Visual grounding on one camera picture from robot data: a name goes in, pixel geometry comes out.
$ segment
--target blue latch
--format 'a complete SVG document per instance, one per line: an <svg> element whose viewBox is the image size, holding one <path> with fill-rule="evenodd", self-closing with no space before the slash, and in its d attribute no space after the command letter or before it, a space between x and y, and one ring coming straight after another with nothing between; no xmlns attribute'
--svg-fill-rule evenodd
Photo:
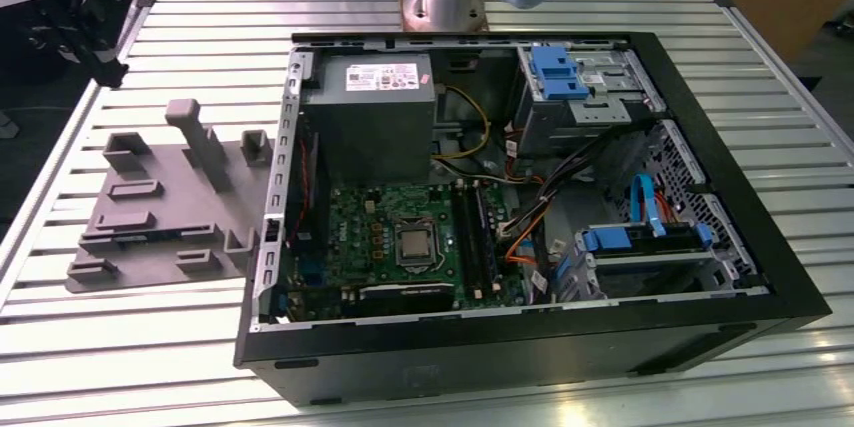
<svg viewBox="0 0 854 427"><path fill-rule="evenodd" d="M585 247L587 252L595 252L599 249L630 249L631 240L629 233L623 227L601 227L591 229L583 234Z"/></svg>
<svg viewBox="0 0 854 427"><path fill-rule="evenodd" d="M711 229L702 222L694 226L694 230L697 230L697 235L699 235L699 241L703 244L703 248L711 247L714 242L714 237L711 236Z"/></svg>
<svg viewBox="0 0 854 427"><path fill-rule="evenodd" d="M565 47L531 47L531 70L543 84L546 100L585 100L590 95Z"/></svg>
<svg viewBox="0 0 854 427"><path fill-rule="evenodd" d="M643 210L646 210L646 220L653 227L653 235L655 237L661 237L662 235L667 234L667 232L665 231L665 225L662 224L662 219L658 215L658 207L655 205L655 185L653 184L653 177L650 177L647 174L637 174L634 180L631 181L630 219L633 222L641 222L643 220L639 195L643 195Z"/></svg>

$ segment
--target slotted metal table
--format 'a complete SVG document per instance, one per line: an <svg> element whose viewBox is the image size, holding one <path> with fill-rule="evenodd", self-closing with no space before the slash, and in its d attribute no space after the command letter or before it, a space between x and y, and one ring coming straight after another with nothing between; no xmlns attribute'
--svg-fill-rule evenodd
<svg viewBox="0 0 854 427"><path fill-rule="evenodd" d="M0 424L854 422L854 148L738 10L711 0L550 0L526 12L490 0L487 10L494 31L658 33L834 314L679 375L295 409L231 365L242 279L74 295L66 269L110 133L180 141L163 113L186 97L222 140L272 132L291 33L396 30L398 1L158 0L124 43L124 86L87 89L0 247Z"/></svg>

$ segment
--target sticker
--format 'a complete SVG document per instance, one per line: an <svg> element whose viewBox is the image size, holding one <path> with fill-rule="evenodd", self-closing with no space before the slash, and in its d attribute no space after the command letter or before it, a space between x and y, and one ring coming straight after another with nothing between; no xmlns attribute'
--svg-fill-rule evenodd
<svg viewBox="0 0 854 427"><path fill-rule="evenodd" d="M559 239L554 239L551 241L551 247L549 248L549 253L550 254L561 254L563 252L565 248L566 248L566 242L563 242Z"/></svg>
<svg viewBox="0 0 854 427"><path fill-rule="evenodd" d="M599 74L582 74L582 82L586 84L605 84L605 78Z"/></svg>
<svg viewBox="0 0 854 427"><path fill-rule="evenodd" d="M418 90L416 64L359 64L347 68L347 92Z"/></svg>
<svg viewBox="0 0 854 427"><path fill-rule="evenodd" d="M507 141L507 157L513 157L515 159L518 155L518 149L519 149L519 145L517 144L517 142L513 140L509 140Z"/></svg>
<svg viewBox="0 0 854 427"><path fill-rule="evenodd" d="M546 280L546 277L543 277L543 274L541 274L539 271L537 270L531 274L531 283L539 289L539 291L545 294L546 290L549 289L549 281Z"/></svg>

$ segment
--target floor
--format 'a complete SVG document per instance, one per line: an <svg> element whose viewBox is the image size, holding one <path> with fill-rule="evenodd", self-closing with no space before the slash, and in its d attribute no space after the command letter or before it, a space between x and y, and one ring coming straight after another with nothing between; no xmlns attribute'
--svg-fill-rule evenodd
<svg viewBox="0 0 854 427"><path fill-rule="evenodd" d="M821 77L813 90L837 123L854 138L854 39L823 29L798 61L790 65L801 77Z"/></svg>
<svg viewBox="0 0 854 427"><path fill-rule="evenodd" d="M813 45L791 65L802 77L821 77L814 95L854 137L854 39L819 32ZM0 71L0 110L16 122L15 139L0 139L0 238L15 218L54 143L87 84L74 65L43 85L20 85Z"/></svg>

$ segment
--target cpu socket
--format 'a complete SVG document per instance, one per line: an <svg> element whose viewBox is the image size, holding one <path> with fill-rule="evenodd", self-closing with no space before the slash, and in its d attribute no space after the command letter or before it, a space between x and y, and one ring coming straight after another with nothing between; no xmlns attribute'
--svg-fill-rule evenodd
<svg viewBox="0 0 854 427"><path fill-rule="evenodd" d="M407 272L420 274L436 264L432 217L399 217L395 220L395 246L398 266Z"/></svg>

